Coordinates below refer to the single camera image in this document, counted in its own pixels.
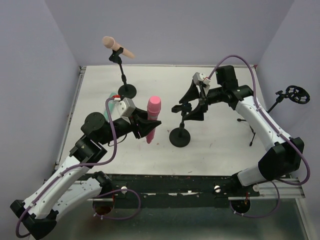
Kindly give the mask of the black mic stand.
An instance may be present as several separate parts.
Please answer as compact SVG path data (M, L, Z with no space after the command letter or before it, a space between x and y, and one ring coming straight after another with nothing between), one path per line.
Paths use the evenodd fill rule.
M118 94L124 98L133 99L137 95L137 89L134 85L127 83L127 77L124 73L123 66L122 66L122 59L120 55L124 52L124 48L120 47L118 50L113 50L112 54L108 58L109 61L115 63L119 66L121 72L121 80L122 85L118 89Z
M181 122L179 124L179 127L174 128L169 134L170 143L177 148L186 147L191 141L191 135L185 129L184 121L184 116L186 116L187 113L191 112L191 110L192 105L189 102L175 105L171 108L172 113L181 112Z

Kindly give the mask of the pink toy microphone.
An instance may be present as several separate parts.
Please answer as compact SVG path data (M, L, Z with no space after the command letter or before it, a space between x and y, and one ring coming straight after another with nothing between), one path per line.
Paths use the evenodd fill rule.
M159 96L151 96L147 103L147 119L157 120L162 108L162 101ZM146 142L150 144L155 136L155 129L153 129L147 136Z

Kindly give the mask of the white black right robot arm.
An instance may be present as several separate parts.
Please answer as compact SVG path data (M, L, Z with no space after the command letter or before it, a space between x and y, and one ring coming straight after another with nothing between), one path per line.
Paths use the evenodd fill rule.
M210 79L196 72L187 93L179 103L198 100L197 107L184 116L184 120L203 121L208 107L216 103L227 103L241 115L260 138L266 153L250 168L233 175L238 187L250 186L259 182L273 181L299 169L300 154L304 149L301 138L293 138L285 132L255 98L248 85L239 85L234 67L218 67L216 80L219 87L211 88Z

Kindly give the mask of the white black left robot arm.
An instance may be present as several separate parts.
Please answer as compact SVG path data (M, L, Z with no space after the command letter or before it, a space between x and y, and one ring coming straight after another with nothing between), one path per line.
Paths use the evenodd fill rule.
M148 119L147 112L139 108L133 110L128 120L118 118L111 121L100 112L90 113L81 127L83 136L58 170L31 196L17 199L10 205L18 217L16 236L20 239L32 236L36 240L47 236L57 225L58 218L71 206L62 197L90 169L114 160L118 138L133 133L136 139L140 139L160 124L159 120Z

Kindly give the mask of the peach toy microphone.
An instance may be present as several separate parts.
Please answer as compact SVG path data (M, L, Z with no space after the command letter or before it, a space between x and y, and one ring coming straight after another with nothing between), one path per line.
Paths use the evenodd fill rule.
M104 36L102 38L102 44L107 48L107 49L111 49L113 51L118 51L120 48L123 48L122 54L130 59L134 59L135 55L127 50L126 48L124 48L122 45L120 45L118 42L116 42L116 40L111 37L111 36Z

